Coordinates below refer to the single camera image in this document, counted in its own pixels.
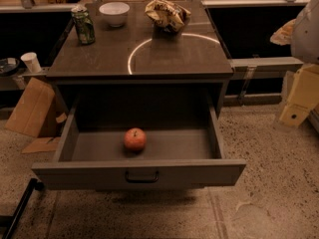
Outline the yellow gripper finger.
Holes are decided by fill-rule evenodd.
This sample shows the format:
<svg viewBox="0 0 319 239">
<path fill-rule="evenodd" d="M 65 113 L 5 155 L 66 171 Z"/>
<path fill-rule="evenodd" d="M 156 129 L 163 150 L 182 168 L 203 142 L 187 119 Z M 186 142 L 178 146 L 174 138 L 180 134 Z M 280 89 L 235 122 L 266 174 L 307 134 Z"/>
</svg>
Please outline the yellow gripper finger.
<svg viewBox="0 0 319 239">
<path fill-rule="evenodd" d="M 305 64 L 296 73 L 290 72 L 288 95 L 278 120 L 289 127 L 299 127 L 319 104 L 319 66 Z"/>
<path fill-rule="evenodd" d="M 295 19 L 285 23 L 270 37 L 270 42 L 280 46 L 290 45 L 294 24 Z"/>
</svg>

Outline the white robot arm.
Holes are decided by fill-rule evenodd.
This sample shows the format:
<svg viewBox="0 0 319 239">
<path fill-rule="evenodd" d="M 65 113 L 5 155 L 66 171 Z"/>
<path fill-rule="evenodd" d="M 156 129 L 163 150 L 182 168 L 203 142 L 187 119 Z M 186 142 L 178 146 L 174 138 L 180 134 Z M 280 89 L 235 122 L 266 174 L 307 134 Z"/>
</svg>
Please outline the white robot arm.
<svg viewBox="0 0 319 239">
<path fill-rule="evenodd" d="M 271 37 L 276 45 L 289 45 L 291 55 L 303 66 L 293 82 L 278 122 L 299 127 L 319 104 L 319 0 L 310 0 L 297 17 L 280 27 Z"/>
</svg>

